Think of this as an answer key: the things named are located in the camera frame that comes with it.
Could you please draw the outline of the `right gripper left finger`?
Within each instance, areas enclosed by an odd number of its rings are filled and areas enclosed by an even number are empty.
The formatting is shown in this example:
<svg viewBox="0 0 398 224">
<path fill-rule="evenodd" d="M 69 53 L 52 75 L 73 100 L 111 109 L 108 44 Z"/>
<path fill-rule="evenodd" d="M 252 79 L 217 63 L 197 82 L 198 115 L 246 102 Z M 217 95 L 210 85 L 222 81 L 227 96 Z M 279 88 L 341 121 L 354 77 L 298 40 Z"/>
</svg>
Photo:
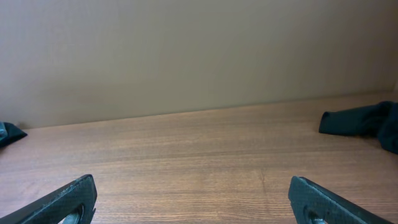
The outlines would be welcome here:
<svg viewBox="0 0 398 224">
<path fill-rule="evenodd" d="M 1 223 L 87 223 L 95 214 L 97 190 L 86 174 L 1 218 Z"/>
</svg>

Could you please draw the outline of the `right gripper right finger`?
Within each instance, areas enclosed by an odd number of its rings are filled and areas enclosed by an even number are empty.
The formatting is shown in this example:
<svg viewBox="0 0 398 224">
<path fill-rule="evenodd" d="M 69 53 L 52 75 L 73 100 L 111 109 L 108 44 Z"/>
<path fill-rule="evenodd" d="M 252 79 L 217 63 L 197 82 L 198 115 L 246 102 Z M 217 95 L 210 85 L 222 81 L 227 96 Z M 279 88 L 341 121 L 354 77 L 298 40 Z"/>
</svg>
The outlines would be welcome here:
<svg viewBox="0 0 398 224">
<path fill-rule="evenodd" d="M 392 224 L 304 177 L 292 177 L 288 198 L 298 224 Z"/>
</svg>

